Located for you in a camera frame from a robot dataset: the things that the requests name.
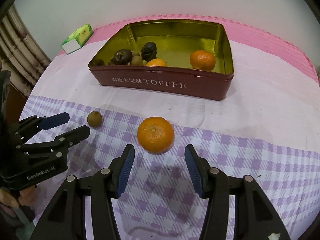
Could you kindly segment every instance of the purple checkered cloth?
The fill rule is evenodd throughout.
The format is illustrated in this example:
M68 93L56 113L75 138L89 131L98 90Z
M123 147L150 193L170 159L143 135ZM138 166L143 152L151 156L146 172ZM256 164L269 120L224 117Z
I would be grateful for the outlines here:
M313 151L174 126L172 148L164 154L151 155L137 141L141 117L36 96L29 97L21 119L31 115L70 114L69 123L41 131L29 141L43 142L86 124L88 113L94 110L102 114L103 125L91 129L87 140L69 149L68 171L39 185L36 221L66 176L74 174L81 178L108 167L127 143L134 145L136 156L127 188L114 202L114 211L178 239L199 238L207 205L194 192L188 174L184 161L187 144L193 144L200 157L227 175L240 178L252 175L289 233L295 223L320 210L320 155ZM235 202L231 198L227 239L233 238L234 217Z

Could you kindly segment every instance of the orange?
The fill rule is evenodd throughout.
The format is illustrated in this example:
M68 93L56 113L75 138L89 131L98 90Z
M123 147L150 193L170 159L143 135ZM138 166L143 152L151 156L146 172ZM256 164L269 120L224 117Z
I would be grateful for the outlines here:
M190 64L193 69L211 71L216 65L216 59L210 52L197 50L190 55Z
M161 153L167 150L174 140L172 125L162 117L149 117L138 127L138 142L148 152Z
M153 60L150 60L148 63L146 63L145 66L167 67L167 64L162 59L155 58Z

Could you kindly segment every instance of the beige curtain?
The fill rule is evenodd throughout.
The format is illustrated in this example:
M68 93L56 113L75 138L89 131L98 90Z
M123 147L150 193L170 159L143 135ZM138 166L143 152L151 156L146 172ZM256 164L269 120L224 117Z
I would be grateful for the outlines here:
M0 24L0 69L11 71L11 84L28 97L49 64L13 5Z

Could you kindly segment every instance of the white wall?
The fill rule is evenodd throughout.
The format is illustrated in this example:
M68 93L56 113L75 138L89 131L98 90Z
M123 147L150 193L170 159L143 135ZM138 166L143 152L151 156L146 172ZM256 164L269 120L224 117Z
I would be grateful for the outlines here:
M320 25L304 0L16 0L32 36L52 59L76 28L151 14L223 17L271 32L320 65Z

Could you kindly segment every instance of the green tissue package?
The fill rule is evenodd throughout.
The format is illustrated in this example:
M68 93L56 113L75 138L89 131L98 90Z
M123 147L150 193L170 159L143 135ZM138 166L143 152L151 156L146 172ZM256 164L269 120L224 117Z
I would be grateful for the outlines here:
M86 24L75 30L61 45L65 53L70 54L78 49L81 49L93 34L93 29L90 24Z

